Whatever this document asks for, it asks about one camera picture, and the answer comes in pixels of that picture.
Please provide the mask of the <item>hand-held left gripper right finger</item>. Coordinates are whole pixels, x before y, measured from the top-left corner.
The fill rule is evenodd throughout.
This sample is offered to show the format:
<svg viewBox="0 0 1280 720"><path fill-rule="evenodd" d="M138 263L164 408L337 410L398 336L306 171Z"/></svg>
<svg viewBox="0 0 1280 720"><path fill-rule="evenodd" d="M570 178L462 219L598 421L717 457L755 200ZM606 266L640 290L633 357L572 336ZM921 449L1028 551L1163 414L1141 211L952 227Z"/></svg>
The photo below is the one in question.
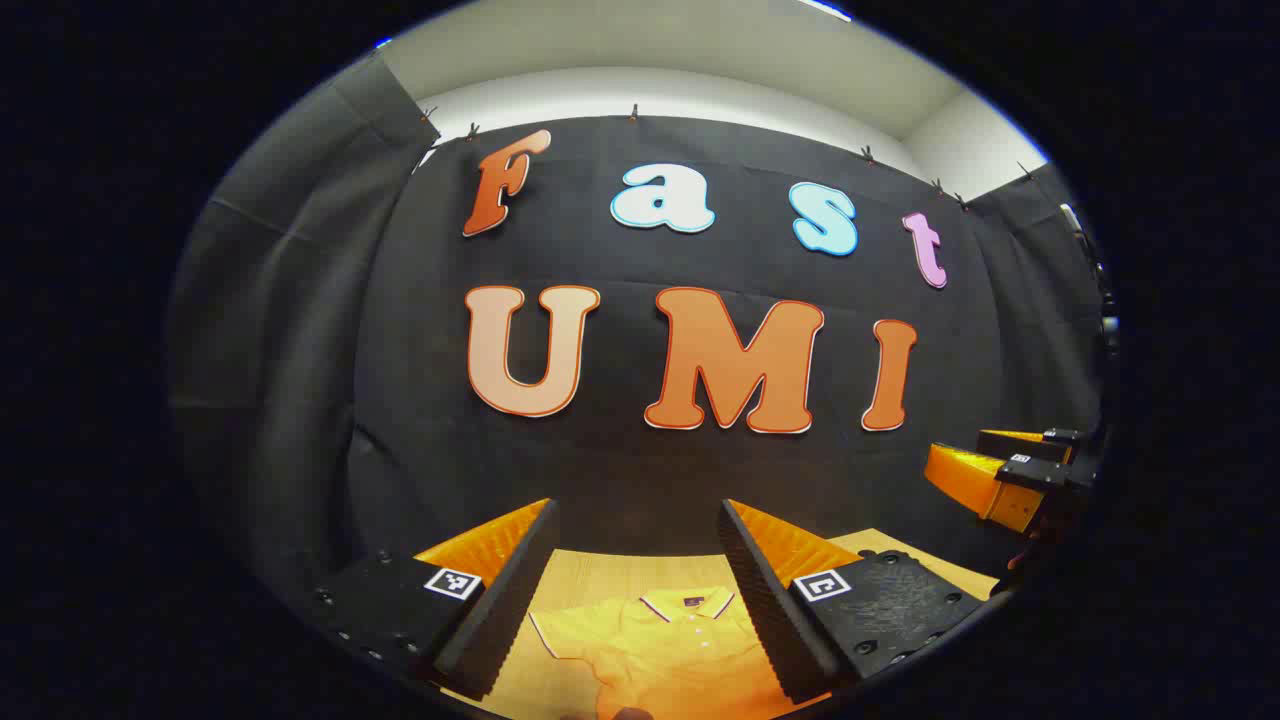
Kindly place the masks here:
<svg viewBox="0 0 1280 720"><path fill-rule="evenodd" d="M796 705L877 685L986 603L906 551L855 553L732 498L717 523L748 615Z"/></svg>

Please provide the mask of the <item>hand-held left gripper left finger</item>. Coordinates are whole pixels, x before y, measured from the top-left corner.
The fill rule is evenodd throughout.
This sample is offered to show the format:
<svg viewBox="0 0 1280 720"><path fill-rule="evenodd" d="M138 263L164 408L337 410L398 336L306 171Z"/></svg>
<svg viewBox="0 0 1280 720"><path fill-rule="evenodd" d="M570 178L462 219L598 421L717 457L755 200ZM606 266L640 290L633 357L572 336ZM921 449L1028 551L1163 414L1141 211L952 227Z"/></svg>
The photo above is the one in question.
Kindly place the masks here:
<svg viewBox="0 0 1280 720"><path fill-rule="evenodd" d="M559 505L541 498L417 553L379 550L312 584L303 609L397 680L480 701L558 541Z"/></svg>

